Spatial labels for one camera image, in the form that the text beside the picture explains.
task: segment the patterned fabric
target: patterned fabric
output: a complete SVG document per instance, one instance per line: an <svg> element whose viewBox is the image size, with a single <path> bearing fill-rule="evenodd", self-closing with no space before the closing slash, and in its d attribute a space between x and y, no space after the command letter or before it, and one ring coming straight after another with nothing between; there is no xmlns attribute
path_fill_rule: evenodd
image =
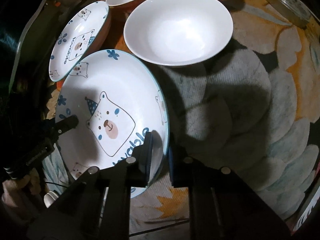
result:
<svg viewBox="0 0 320 240"><path fill-rule="evenodd" d="M207 166L235 170L287 219L318 165L318 140L308 139L320 117L320 26L312 18L305 30L297 28L266 0L225 5L234 33L220 54L187 68L148 67L163 89L177 142ZM121 46L115 48L127 50ZM49 88L46 118L54 117L62 83ZM188 190L171 187L165 168L131 200L131 232L188 216Z"/></svg>

